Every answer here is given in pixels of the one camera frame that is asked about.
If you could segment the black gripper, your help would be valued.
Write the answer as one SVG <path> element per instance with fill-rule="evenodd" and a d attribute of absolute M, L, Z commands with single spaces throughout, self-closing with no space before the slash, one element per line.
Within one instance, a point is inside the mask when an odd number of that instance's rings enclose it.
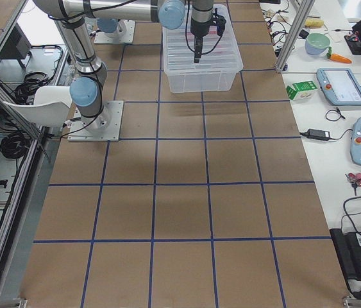
<path fill-rule="evenodd" d="M 199 63 L 203 50 L 203 37 L 208 34 L 213 19 L 213 8 L 192 8 L 190 32 L 194 37 L 194 63 Z"/>

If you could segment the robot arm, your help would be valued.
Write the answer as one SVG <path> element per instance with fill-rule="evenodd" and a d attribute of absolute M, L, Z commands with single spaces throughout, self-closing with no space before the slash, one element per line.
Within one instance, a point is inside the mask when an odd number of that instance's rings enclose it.
<path fill-rule="evenodd" d="M 35 4 L 59 26 L 76 63 L 79 77 L 72 82 L 70 93 L 85 129 L 90 132 L 105 130 L 111 116 L 102 99 L 106 67 L 94 51 L 86 18 L 157 22 L 168 30 L 189 21 L 195 62 L 204 54 L 204 37 L 219 20 L 214 15 L 213 1 L 35 1 Z"/>
<path fill-rule="evenodd" d="M 98 18 L 97 28 L 111 39 L 119 38 L 126 34 L 127 27 L 124 20 Z"/>

